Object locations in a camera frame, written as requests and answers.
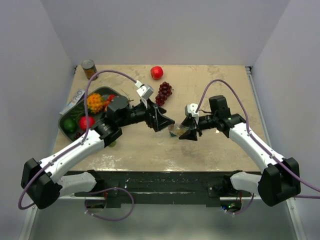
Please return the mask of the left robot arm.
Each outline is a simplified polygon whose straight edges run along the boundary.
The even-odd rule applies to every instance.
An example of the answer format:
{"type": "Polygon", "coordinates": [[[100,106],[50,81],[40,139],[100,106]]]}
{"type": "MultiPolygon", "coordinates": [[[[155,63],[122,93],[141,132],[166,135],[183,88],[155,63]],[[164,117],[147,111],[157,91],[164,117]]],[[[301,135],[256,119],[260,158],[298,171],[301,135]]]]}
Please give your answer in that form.
{"type": "Polygon", "coordinates": [[[159,132],[175,121],[165,116],[166,110],[151,100],[142,100],[131,107],[124,96],[116,96],[101,118],[80,138],[59,152],[36,161],[29,159],[23,166],[21,187],[32,204],[39,209],[52,205],[59,197],[71,193],[88,192],[99,196],[104,184],[90,172],[77,175],[66,173],[88,156],[97,153],[122,135],[122,127],[145,122],[159,132]]]}

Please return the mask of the teal weekly pill organizer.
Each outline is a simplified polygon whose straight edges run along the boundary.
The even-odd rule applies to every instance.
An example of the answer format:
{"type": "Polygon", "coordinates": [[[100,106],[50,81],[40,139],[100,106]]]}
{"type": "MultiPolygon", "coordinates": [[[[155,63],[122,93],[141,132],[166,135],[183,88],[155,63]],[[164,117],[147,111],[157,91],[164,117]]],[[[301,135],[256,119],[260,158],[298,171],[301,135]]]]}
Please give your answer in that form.
{"type": "Polygon", "coordinates": [[[171,137],[178,137],[178,136],[179,136],[178,133],[177,133],[176,131],[173,131],[173,130],[170,130],[170,131],[169,131],[169,135],[170,135],[171,137]]]}

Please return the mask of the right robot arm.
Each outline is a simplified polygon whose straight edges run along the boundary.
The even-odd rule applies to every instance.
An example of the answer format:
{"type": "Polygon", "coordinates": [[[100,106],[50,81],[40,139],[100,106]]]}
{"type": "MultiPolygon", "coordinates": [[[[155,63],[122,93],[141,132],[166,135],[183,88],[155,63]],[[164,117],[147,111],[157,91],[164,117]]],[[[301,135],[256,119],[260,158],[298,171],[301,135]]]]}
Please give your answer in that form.
{"type": "Polygon", "coordinates": [[[288,172],[300,174],[299,164],[294,158],[285,158],[274,151],[247,127],[242,116],[231,114],[224,96],[210,97],[209,105],[210,113],[204,116],[196,112],[196,103],[185,106],[186,118],[182,125],[187,130],[179,139],[197,141],[203,130],[217,129],[240,146],[261,172],[257,175],[237,170],[227,174],[222,185],[227,196],[246,191],[258,194],[265,204],[273,207],[301,193],[301,183],[288,172]]]}

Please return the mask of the clear pill bottle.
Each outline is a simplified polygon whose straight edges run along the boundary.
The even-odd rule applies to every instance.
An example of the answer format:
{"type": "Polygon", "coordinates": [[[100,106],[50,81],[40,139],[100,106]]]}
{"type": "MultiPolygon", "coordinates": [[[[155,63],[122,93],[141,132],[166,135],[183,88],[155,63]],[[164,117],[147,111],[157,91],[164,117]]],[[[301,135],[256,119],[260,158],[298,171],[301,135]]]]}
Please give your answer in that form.
{"type": "Polygon", "coordinates": [[[168,126],[168,131],[175,131],[177,132],[178,136],[181,136],[188,129],[189,128],[184,127],[181,124],[177,124],[177,123],[171,124],[170,126],[168,126]]]}

